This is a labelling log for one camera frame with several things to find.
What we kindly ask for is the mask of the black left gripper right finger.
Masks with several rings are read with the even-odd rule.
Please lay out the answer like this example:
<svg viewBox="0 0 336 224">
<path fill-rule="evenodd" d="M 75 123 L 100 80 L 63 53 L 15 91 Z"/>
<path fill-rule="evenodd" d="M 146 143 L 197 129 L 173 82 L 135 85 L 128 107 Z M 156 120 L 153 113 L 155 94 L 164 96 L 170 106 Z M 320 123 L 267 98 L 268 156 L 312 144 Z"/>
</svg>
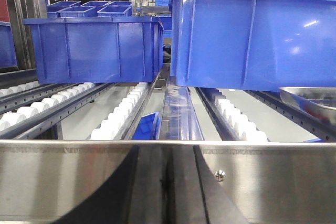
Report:
<svg viewBox="0 0 336 224">
<path fill-rule="evenodd" d="M 169 223 L 248 223 L 210 172 L 199 146 L 172 148 Z"/>
</svg>

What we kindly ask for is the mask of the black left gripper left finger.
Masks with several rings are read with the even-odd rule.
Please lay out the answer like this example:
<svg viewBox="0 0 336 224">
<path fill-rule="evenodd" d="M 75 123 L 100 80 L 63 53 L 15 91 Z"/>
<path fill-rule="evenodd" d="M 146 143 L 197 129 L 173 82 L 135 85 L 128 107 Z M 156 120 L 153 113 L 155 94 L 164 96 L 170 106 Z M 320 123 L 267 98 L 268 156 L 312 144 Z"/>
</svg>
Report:
<svg viewBox="0 0 336 224">
<path fill-rule="evenodd" d="M 158 147 L 134 146 L 113 174 L 56 223 L 164 223 Z"/>
</svg>

